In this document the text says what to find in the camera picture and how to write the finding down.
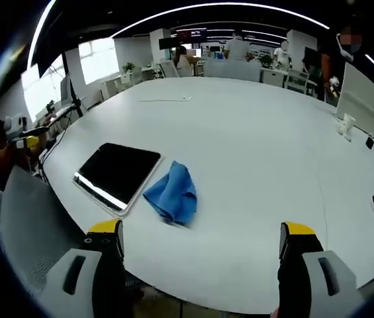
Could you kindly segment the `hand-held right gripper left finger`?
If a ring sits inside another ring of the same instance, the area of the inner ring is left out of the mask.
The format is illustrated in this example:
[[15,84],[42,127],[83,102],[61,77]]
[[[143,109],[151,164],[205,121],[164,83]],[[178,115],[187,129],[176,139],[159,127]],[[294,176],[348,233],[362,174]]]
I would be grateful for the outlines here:
[[120,219],[93,225],[53,265],[38,296],[48,317],[124,317],[122,230]]

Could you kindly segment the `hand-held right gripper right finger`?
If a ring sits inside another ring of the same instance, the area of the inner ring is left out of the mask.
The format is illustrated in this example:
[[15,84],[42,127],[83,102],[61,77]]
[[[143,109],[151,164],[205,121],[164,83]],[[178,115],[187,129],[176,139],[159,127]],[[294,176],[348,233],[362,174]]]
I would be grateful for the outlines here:
[[277,278],[278,317],[350,317],[364,302],[352,270],[300,223],[281,224]]

